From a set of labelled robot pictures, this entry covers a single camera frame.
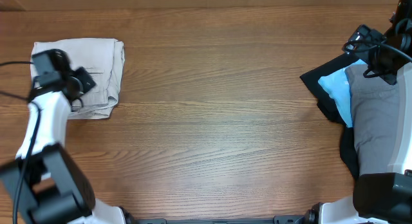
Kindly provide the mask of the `light blue garment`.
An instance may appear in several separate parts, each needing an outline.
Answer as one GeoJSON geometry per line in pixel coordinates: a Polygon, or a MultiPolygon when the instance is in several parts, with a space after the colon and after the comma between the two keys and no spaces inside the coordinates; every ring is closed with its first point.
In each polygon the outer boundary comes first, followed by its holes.
{"type": "Polygon", "coordinates": [[[345,70],[350,66],[354,65],[366,65],[362,60],[358,60],[349,66],[343,67],[327,76],[322,76],[318,80],[318,84],[323,88],[329,97],[334,100],[337,110],[346,124],[346,127],[353,127],[353,122],[351,119],[351,108],[350,108],[350,84],[348,78],[345,74],[345,70]]]}

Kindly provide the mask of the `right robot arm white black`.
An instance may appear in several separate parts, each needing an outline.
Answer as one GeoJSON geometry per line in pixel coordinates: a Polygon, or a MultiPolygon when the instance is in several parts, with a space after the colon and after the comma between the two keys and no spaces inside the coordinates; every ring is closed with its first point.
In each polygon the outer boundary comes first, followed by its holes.
{"type": "Polygon", "coordinates": [[[318,203],[300,223],[411,222],[411,0],[384,33],[360,25],[342,55],[301,76],[324,116],[343,126],[353,194],[318,203]]]}

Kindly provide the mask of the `grey garment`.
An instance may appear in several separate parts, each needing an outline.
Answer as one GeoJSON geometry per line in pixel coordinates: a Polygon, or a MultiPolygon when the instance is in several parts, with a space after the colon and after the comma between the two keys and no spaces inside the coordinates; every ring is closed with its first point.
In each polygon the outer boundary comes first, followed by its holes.
{"type": "Polygon", "coordinates": [[[367,65],[345,70],[350,84],[354,144],[360,174],[385,173],[395,147],[399,92],[380,77],[366,78],[367,65]]]}

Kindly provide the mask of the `black garment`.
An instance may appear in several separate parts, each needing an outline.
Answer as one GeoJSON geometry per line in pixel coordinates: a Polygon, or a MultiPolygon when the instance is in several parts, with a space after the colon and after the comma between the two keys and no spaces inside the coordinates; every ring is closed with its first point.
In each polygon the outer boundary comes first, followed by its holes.
{"type": "Polygon", "coordinates": [[[331,122],[343,126],[340,157],[352,177],[359,177],[359,163],[354,147],[353,122],[350,111],[350,86],[345,70],[362,65],[359,58],[346,53],[300,76],[307,89],[317,99],[317,107],[331,122]]]}

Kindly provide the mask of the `beige shorts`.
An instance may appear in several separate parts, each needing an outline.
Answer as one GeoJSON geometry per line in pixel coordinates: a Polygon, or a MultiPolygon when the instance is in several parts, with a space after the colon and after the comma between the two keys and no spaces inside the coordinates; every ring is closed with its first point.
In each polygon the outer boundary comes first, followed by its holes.
{"type": "Polygon", "coordinates": [[[80,38],[55,42],[35,42],[32,53],[60,49],[68,55],[70,66],[79,67],[91,75],[96,86],[81,96],[83,103],[75,101],[70,119],[109,118],[118,104],[126,61],[124,43],[117,39],[80,38]]]}

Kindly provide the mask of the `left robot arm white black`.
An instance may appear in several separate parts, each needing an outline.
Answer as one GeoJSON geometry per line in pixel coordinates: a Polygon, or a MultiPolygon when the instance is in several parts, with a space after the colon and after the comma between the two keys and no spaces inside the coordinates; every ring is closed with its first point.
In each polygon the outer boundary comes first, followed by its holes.
{"type": "Polygon", "coordinates": [[[95,87],[90,74],[73,70],[65,51],[32,55],[37,72],[25,99],[30,118],[15,160],[1,166],[1,181],[13,200],[13,222],[134,223],[122,207],[96,199],[92,186],[65,151],[73,101],[95,87]]]}

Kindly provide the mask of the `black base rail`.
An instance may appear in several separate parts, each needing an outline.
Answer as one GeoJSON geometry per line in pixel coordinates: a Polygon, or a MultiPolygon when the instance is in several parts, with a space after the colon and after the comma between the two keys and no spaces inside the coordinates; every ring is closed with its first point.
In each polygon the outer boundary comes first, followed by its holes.
{"type": "Polygon", "coordinates": [[[187,219],[166,220],[136,219],[134,224],[301,224],[304,223],[302,215],[282,215],[273,218],[241,218],[241,219],[187,219]]]}

